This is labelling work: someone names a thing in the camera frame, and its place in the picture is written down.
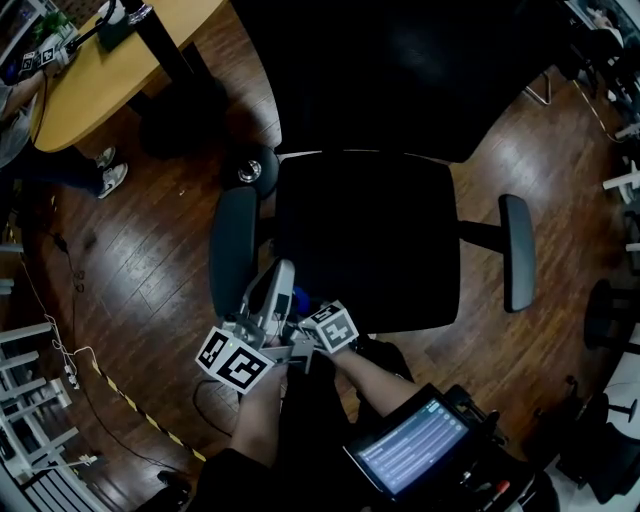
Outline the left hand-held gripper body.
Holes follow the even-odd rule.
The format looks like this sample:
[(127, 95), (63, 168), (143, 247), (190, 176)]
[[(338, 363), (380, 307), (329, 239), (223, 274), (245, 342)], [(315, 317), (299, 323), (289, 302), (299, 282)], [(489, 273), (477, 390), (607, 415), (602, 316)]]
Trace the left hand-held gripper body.
[(316, 336), (283, 313), (231, 315), (209, 331), (195, 362), (209, 376), (247, 393), (277, 366), (308, 371)]

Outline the black office chair seat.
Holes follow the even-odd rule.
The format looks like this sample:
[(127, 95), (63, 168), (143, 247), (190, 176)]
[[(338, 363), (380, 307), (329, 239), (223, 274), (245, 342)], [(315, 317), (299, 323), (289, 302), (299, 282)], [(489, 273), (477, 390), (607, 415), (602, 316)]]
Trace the black office chair seat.
[(416, 156), (315, 153), (282, 161), (274, 250), (310, 297), (362, 333), (452, 324), (460, 241), (451, 172)]

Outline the person's right forearm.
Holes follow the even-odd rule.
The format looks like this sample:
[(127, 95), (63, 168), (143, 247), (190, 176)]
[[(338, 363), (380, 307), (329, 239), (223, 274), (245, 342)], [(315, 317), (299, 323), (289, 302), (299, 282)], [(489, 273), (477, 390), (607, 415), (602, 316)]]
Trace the person's right forearm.
[(384, 370), (351, 349), (329, 355), (349, 382), (382, 417), (386, 417), (416, 395), (421, 388)]

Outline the person's left forearm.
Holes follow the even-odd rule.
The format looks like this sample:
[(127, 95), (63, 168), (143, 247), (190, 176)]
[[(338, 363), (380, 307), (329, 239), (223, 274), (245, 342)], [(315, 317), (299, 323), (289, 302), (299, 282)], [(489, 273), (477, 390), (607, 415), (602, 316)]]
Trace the person's left forearm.
[(281, 387), (288, 367), (274, 366), (240, 401), (229, 447), (272, 467), (277, 458)]

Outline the yellow black hazard tape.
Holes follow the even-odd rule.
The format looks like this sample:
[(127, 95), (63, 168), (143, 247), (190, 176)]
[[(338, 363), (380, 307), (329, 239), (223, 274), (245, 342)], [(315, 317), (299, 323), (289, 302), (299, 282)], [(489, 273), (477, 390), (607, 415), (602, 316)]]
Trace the yellow black hazard tape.
[(185, 441), (181, 440), (175, 434), (167, 430), (164, 426), (159, 424), (153, 417), (151, 417), (148, 413), (146, 413), (139, 405), (137, 405), (126, 393), (124, 393), (117, 384), (109, 377), (102, 368), (98, 365), (98, 363), (93, 360), (91, 362), (92, 368), (94, 371), (107, 383), (107, 385), (118, 394), (123, 400), (125, 400), (129, 407), (134, 410), (139, 416), (141, 416), (147, 423), (153, 426), (156, 430), (162, 433), (165, 437), (169, 438), (175, 444), (181, 446), (184, 450), (189, 452), (193, 457), (198, 459), (201, 462), (206, 462), (206, 458), (199, 451), (188, 445)]

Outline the person's body in black clothing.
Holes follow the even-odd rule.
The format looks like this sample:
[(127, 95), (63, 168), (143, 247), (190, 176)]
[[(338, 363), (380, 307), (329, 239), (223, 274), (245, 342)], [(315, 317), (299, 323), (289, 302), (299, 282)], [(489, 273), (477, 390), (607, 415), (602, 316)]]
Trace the person's body in black clothing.
[[(361, 336), (345, 347), (414, 383), (400, 350)], [(227, 448), (203, 466), (187, 512), (373, 512), (377, 491), (343, 450), (384, 418), (329, 355), (307, 373), (288, 368), (281, 387), (277, 458), (266, 467)]]

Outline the black disc with chrome centre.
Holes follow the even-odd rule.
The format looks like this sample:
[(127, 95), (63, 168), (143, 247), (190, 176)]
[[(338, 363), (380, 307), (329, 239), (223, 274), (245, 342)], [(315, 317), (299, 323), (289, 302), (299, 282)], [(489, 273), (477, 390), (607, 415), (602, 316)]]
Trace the black disc with chrome centre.
[(262, 200), (276, 189), (280, 162), (274, 151), (261, 144), (249, 144), (234, 149), (220, 171), (224, 190), (251, 187)]

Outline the black chest-mounted tablet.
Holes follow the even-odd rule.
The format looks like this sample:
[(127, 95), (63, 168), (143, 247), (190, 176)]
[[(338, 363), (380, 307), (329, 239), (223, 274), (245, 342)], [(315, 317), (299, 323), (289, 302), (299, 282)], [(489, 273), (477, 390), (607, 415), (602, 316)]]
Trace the black chest-mounted tablet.
[(343, 450), (385, 498), (405, 501), (455, 481), (470, 458), (474, 427), (427, 384)]

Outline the white power strip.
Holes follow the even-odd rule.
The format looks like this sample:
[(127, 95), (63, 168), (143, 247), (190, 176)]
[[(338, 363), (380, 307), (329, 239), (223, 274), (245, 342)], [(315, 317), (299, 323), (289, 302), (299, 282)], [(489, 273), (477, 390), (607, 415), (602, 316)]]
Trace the white power strip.
[(99, 460), (99, 457), (97, 455), (83, 454), (79, 457), (78, 460), (74, 460), (72, 462), (65, 462), (65, 463), (60, 463), (57, 461), (50, 462), (49, 468), (53, 468), (53, 467), (69, 468), (69, 467), (77, 467), (77, 466), (91, 466), (98, 460)]

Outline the white metal rack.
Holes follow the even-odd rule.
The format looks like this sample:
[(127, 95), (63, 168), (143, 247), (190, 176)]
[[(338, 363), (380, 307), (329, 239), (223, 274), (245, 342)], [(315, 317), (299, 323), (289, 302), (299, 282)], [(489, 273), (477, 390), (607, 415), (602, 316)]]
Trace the white metal rack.
[(60, 379), (33, 373), (36, 350), (6, 354), (6, 344), (50, 332), (48, 322), (0, 332), (0, 473), (13, 479), (28, 504), (39, 512), (95, 512), (102, 506), (77, 475), (83, 458), (68, 462), (65, 445), (79, 434), (76, 427), (53, 436), (47, 412), (71, 404)]

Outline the black round stool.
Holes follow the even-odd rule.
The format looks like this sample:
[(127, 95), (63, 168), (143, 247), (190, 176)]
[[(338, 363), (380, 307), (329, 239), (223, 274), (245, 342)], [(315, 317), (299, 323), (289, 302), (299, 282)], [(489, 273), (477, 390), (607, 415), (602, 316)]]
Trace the black round stool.
[(607, 279), (592, 288), (584, 317), (584, 344), (589, 350), (606, 348), (640, 355), (632, 334), (640, 326), (640, 289), (614, 288)]

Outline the black gooseneck lamp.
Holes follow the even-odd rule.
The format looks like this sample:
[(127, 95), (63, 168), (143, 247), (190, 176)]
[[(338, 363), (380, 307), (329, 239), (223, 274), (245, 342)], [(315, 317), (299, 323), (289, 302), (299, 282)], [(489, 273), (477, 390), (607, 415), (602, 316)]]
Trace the black gooseneck lamp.
[(86, 33), (64, 45), (68, 53), (76, 52), (92, 36), (96, 36), (100, 47), (111, 52), (133, 32), (129, 17), (120, 0), (107, 0), (98, 10), (94, 26)]

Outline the black swivel chair base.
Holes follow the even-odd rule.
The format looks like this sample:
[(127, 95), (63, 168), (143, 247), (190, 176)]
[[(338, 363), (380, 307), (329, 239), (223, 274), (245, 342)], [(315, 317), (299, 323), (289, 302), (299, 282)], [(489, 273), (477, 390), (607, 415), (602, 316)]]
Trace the black swivel chair base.
[(565, 378), (566, 394), (533, 413), (523, 442), (545, 472), (565, 512), (640, 509), (640, 382), (616, 382), (586, 398), (578, 380)]

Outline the white table foot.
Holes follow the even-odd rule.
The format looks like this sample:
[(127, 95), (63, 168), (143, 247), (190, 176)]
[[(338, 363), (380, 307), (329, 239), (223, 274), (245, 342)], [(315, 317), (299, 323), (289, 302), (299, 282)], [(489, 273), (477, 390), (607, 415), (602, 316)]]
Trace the white table foot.
[(640, 170), (636, 162), (630, 160), (627, 174), (604, 181), (602, 187), (604, 190), (616, 189), (625, 204), (633, 203), (636, 197), (640, 197)]

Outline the black chest rig mount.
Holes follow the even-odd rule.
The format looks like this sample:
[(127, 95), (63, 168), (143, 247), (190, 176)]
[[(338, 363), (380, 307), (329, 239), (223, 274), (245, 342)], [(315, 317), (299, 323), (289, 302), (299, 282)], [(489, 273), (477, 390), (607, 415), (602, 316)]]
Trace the black chest rig mount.
[(481, 410), (460, 385), (451, 386), (445, 399), (472, 427), (470, 460), (463, 464), (454, 492), (459, 512), (524, 512), (524, 503), (534, 494), (532, 467), (507, 450), (508, 437), (500, 430), (500, 413)]

